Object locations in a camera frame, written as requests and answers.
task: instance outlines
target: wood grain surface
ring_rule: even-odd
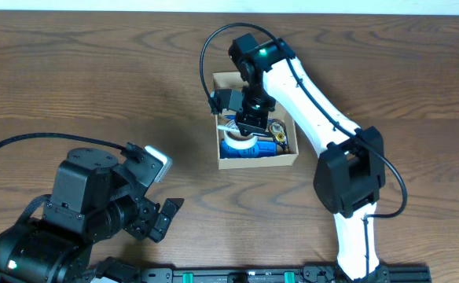
[[[0,12],[0,140],[55,131],[154,145],[174,159],[147,195],[185,198],[165,240],[119,233],[94,247],[92,263],[109,255],[176,267],[336,260],[332,215],[312,187],[317,158],[302,131],[292,167],[217,169],[198,60],[211,32],[235,21],[285,38],[334,105],[382,132],[409,206],[376,221],[380,258],[426,263],[434,282],[459,282],[459,17]],[[244,32],[214,40],[207,79],[234,70],[226,51]],[[80,146],[45,139],[0,150],[0,232],[50,193],[57,166]],[[380,212],[401,200],[390,172],[387,180]]]

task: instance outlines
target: black bracket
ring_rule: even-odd
[[[336,264],[332,272],[336,282],[343,283],[417,283],[432,282],[428,266],[386,266],[379,265],[363,279],[351,280]]]
[[[334,266],[311,266],[303,268],[303,278],[306,282],[327,283],[335,279]]]
[[[384,140],[375,127],[357,130],[358,138],[384,154]],[[318,157],[314,188],[331,213],[349,218],[354,211],[380,199],[385,184],[384,163],[350,138],[329,144]]]
[[[108,257],[105,261],[98,264],[95,270],[95,277],[106,277],[118,283],[140,283],[141,270],[122,260]]]
[[[149,237],[155,243],[165,238],[172,219],[184,203],[184,199],[167,199],[160,212],[160,204],[143,198],[139,203],[138,217],[127,227],[127,231],[137,240]]]
[[[227,283],[248,283],[248,275],[246,273],[230,274]]]
[[[270,71],[278,61],[296,56],[283,39],[278,41],[285,53],[272,41],[259,45],[251,34],[233,40],[228,54],[248,86],[241,92],[216,90],[211,94],[209,105],[212,114],[221,114],[223,109],[235,111],[236,124],[243,136],[264,135],[268,113],[275,110],[275,99],[263,87],[263,73]]]
[[[148,268],[142,271],[142,283],[172,283],[173,279],[170,268]]]

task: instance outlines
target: black cable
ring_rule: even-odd
[[[126,147],[122,145],[118,145],[118,144],[108,142],[108,141],[101,141],[95,138],[84,138],[84,137],[80,137],[80,136],[76,136],[72,134],[59,134],[59,133],[32,133],[32,134],[17,135],[15,137],[7,138],[3,141],[0,141],[0,148],[5,145],[9,145],[10,143],[23,141],[23,140],[30,139],[30,138],[64,138],[64,139],[70,139],[70,140],[80,141],[80,142],[89,142],[89,143],[93,143],[96,145],[105,145],[105,146],[109,146],[109,147],[119,149],[119,150],[126,149]]]
[[[325,109],[322,108],[322,106],[317,102],[315,101],[315,98],[310,94],[310,92],[308,91],[308,89],[303,85],[303,81],[301,80],[301,78],[298,76],[298,74],[296,73],[296,70],[294,69],[294,67],[292,66],[292,62],[291,62],[291,59],[289,59],[289,57],[287,56],[284,48],[282,47],[282,45],[279,43],[278,39],[269,31],[267,31],[265,28],[261,28],[260,26],[257,26],[257,25],[254,25],[254,24],[247,24],[247,23],[234,23],[234,24],[227,24],[226,26],[224,27],[221,27],[219,28],[217,31],[214,31],[207,39],[207,41],[205,42],[204,44],[204,48],[202,49],[201,51],[201,55],[200,55],[200,78],[201,78],[201,83],[202,83],[202,86],[204,87],[204,90],[205,90],[205,94],[207,95],[207,98],[208,98],[208,101],[209,101],[209,104],[212,106],[212,101],[211,101],[211,97],[210,97],[210,94],[208,92],[208,88],[207,88],[207,85],[205,83],[205,79],[204,79],[204,56],[205,56],[205,51],[207,50],[207,47],[208,47],[208,44],[210,43],[210,41],[218,34],[220,33],[221,31],[224,31],[228,28],[234,28],[234,27],[246,27],[246,28],[254,28],[258,31],[261,31],[262,33],[264,33],[265,35],[267,35],[268,37],[270,37],[270,39],[275,43],[275,45],[277,46],[277,48],[285,55],[285,60],[287,61],[287,65],[289,66],[289,69],[291,70],[291,73],[292,73],[292,76],[294,77],[294,79],[296,80],[298,86],[301,88],[301,90],[303,90],[303,92],[305,93],[305,95],[308,96],[308,98],[310,99],[310,101],[315,105],[315,107],[318,109],[318,111],[320,111],[322,113],[322,115],[336,128],[338,129],[339,131],[341,131],[343,134],[345,134],[346,136],[348,136],[349,138],[353,138],[355,140],[356,143],[358,143],[360,146],[362,146],[363,148],[365,148],[368,152],[370,152],[371,154],[373,154],[374,156],[376,156],[376,158],[380,159],[381,161],[383,161],[383,163],[388,167],[388,169],[390,169],[390,171],[392,172],[392,174],[395,176],[395,178],[397,179],[397,182],[399,183],[399,186],[401,187],[401,191],[402,191],[402,203],[401,203],[401,207],[396,211],[396,212],[393,212],[393,213],[390,213],[390,214],[371,214],[371,215],[365,215],[364,216],[364,219],[362,220],[364,222],[364,226],[365,226],[365,250],[366,250],[366,276],[369,274],[369,242],[368,242],[368,229],[367,229],[367,225],[369,223],[369,221],[367,220],[368,218],[382,218],[382,219],[390,219],[390,218],[394,218],[398,215],[400,215],[404,209],[406,208],[406,204],[407,204],[407,201],[408,201],[408,193],[407,193],[407,189],[406,189],[406,184],[404,183],[404,180],[402,179],[402,176],[399,174],[399,172],[397,171],[397,169],[394,167],[394,165],[388,161],[387,158],[385,158],[383,155],[381,155],[376,149],[374,149],[371,145],[369,145],[368,143],[366,143],[365,141],[363,141],[359,136],[357,136],[356,134],[352,134],[350,131],[348,131],[347,129],[343,128],[340,126],[340,122],[336,121],[335,119],[333,119],[329,113],[327,113],[327,111],[325,111]]]
[[[34,200],[31,200],[31,202],[28,204],[28,206],[24,209],[24,212],[18,217],[17,224],[21,223],[27,223],[27,221],[31,218],[31,216],[34,214],[34,212],[45,202],[49,201],[51,198],[50,194],[46,195],[41,195],[39,197],[36,197]]]
[[[126,150],[127,149],[126,147],[124,147],[122,145],[118,145],[118,144],[115,144],[115,143],[112,143],[112,142],[108,142],[108,141],[101,141],[101,140],[97,140],[97,139],[94,139],[94,138],[84,138],[84,137],[80,137],[80,136],[76,136],[76,135],[72,135],[72,134],[58,134],[58,133],[33,133],[33,134],[17,135],[15,137],[7,138],[7,139],[5,139],[3,141],[0,141],[0,148],[5,146],[5,145],[9,145],[11,143],[18,142],[18,141],[23,141],[23,140],[30,139],[30,138],[64,138],[64,139],[70,139],[70,140],[80,141],[80,142],[89,142],[89,143],[93,143],[93,144],[96,144],[96,145],[105,145],[105,146],[109,146],[109,147],[112,147],[112,148],[115,148],[115,149],[119,149],[119,150]],[[25,215],[22,214],[20,216],[20,218],[19,218],[19,221],[24,216]]]

